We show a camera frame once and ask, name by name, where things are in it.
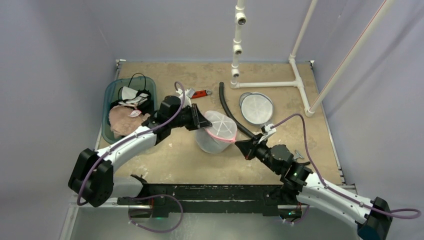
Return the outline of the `pink lace bra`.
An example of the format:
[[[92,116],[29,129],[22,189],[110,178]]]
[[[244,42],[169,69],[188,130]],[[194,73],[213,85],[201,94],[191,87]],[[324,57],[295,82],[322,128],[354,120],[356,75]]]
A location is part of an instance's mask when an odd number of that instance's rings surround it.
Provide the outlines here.
[[[114,106],[108,115],[110,130],[116,139],[125,137],[140,127],[149,116],[149,113],[143,113],[135,108]]]

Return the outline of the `white mesh laundry bag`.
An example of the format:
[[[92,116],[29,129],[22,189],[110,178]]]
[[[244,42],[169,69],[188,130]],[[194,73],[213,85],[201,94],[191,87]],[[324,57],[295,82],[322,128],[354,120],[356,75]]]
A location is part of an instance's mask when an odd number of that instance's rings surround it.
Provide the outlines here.
[[[245,92],[239,98],[243,118],[251,125],[260,126],[271,121],[274,114],[272,100],[260,92]]]

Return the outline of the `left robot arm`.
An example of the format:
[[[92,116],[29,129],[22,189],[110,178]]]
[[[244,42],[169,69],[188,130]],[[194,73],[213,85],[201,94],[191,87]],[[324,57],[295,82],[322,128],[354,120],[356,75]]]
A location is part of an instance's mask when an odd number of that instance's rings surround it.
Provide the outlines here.
[[[206,129],[212,123],[195,103],[184,96],[169,95],[160,107],[134,132],[107,147],[83,150],[76,161],[68,187],[77,194],[79,206],[99,207],[110,198],[129,197],[138,205],[146,203],[149,191],[140,177],[115,177],[116,171],[138,154],[158,145],[172,129]]]

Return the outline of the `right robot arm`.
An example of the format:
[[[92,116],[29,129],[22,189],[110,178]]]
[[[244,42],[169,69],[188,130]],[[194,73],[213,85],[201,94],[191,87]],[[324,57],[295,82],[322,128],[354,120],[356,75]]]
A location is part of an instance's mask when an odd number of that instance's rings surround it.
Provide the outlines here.
[[[387,238],[393,219],[382,214],[390,209],[384,199],[362,197],[325,183],[317,173],[295,161],[284,144],[268,147],[250,139],[236,141],[235,145],[246,160],[256,158],[280,176],[280,196],[284,202],[298,202],[326,212],[355,228],[363,240]]]

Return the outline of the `pink trimmed mesh laundry bag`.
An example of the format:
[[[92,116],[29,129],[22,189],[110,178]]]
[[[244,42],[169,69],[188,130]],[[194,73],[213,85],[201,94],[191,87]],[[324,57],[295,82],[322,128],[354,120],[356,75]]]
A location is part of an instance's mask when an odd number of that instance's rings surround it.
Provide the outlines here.
[[[204,117],[212,126],[195,131],[195,141],[199,148],[209,154],[219,154],[236,141],[235,121],[214,110],[205,112]]]

